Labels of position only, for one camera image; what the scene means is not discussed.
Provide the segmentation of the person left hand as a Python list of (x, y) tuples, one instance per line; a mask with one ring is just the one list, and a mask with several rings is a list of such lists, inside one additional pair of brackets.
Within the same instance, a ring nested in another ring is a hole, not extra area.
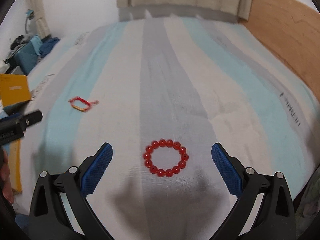
[(12, 205), (14, 204), (14, 194), (10, 181), (10, 168), (8, 165), (8, 155), (6, 151), (1, 147), (1, 155), (3, 157), (3, 165), (1, 166), (1, 182), (2, 193), (4, 198)]

